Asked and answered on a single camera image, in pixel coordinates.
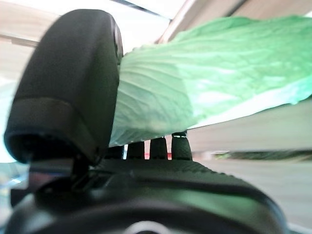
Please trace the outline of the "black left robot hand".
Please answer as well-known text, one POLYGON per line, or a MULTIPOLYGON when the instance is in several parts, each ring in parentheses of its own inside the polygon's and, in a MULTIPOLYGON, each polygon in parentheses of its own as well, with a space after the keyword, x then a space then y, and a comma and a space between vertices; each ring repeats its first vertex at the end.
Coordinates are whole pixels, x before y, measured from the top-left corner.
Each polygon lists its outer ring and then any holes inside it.
POLYGON ((6 234, 286 234, 279 206, 253 185, 194 162, 184 132, 109 147, 122 58, 120 30, 79 9, 45 33, 23 73, 4 144, 30 166, 11 190, 6 234))

